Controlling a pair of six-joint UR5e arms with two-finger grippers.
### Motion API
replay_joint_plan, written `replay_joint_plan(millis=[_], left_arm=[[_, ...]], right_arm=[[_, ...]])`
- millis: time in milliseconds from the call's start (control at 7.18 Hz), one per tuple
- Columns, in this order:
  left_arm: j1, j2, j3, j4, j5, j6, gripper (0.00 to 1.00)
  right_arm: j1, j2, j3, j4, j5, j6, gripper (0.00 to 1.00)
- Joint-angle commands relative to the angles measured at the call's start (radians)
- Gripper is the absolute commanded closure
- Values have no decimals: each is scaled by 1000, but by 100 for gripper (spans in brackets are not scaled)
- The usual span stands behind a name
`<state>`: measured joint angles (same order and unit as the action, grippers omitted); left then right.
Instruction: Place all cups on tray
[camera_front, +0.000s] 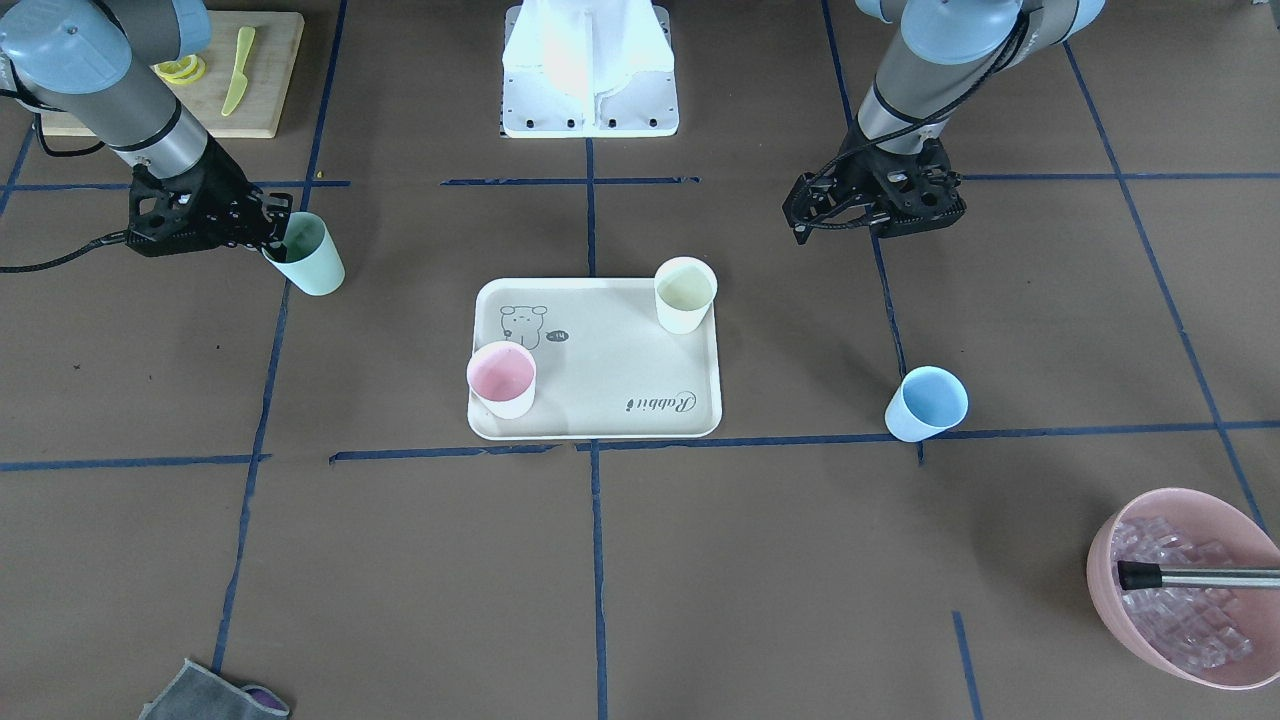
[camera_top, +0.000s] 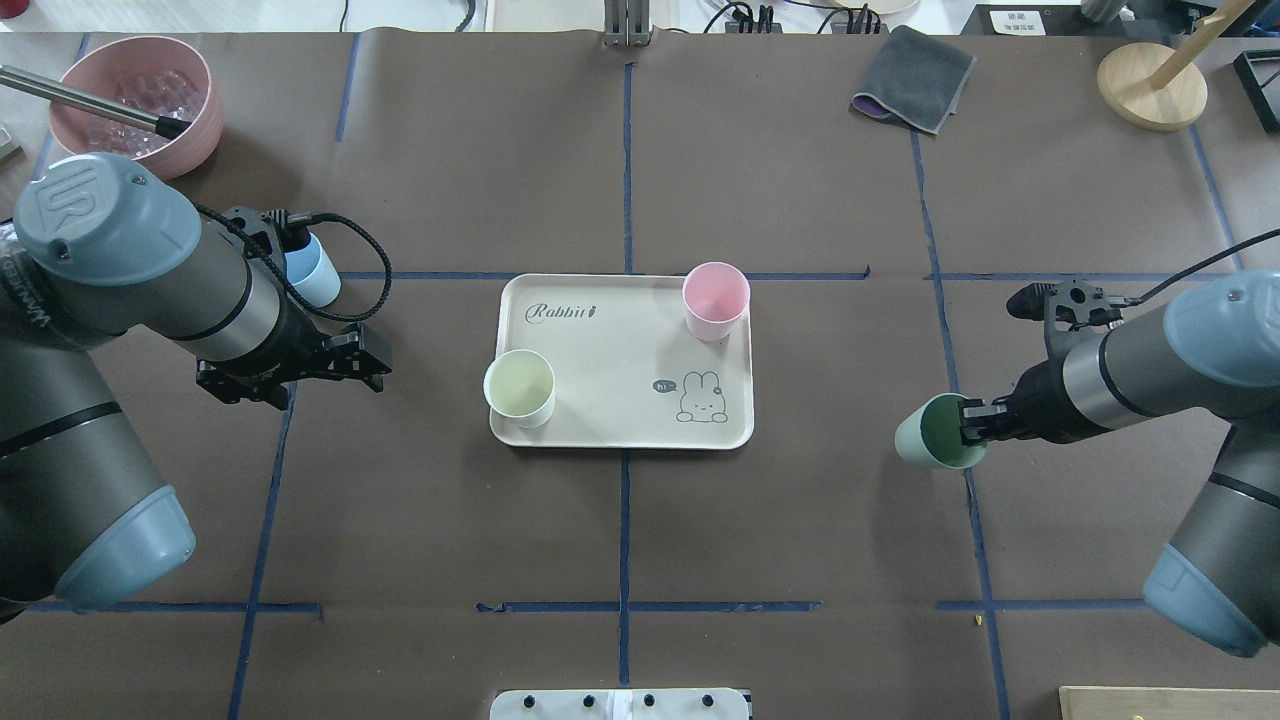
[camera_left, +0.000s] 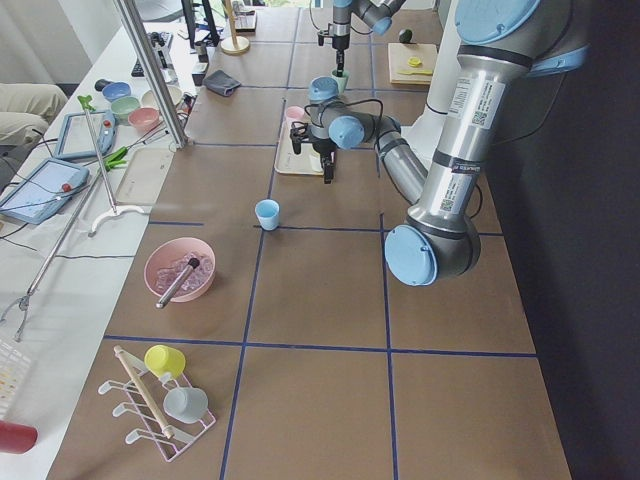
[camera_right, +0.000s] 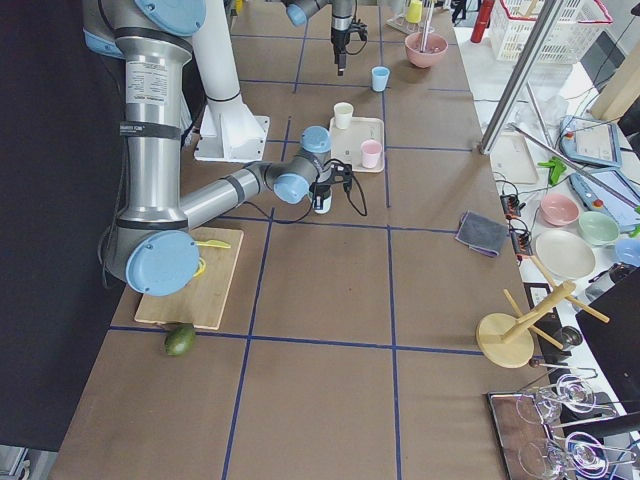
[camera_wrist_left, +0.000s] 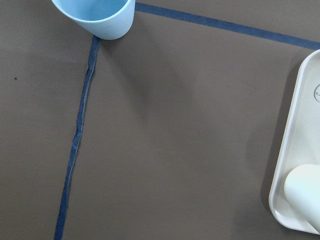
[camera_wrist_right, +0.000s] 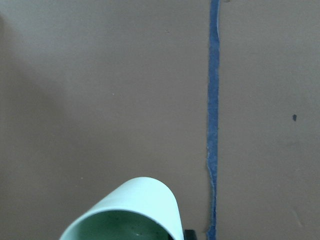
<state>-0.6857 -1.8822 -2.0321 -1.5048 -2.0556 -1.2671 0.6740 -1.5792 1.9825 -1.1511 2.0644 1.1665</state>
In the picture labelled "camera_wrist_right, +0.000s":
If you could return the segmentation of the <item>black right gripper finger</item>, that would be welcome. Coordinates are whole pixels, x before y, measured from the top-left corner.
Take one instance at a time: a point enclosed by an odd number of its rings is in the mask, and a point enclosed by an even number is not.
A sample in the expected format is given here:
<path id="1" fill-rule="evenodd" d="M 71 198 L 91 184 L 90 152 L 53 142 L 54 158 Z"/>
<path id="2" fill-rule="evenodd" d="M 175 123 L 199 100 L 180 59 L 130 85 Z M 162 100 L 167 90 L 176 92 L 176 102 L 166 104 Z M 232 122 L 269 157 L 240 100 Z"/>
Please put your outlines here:
<path id="1" fill-rule="evenodd" d="M 184 240 L 197 240 L 196 231 L 194 229 L 185 229 Z"/>

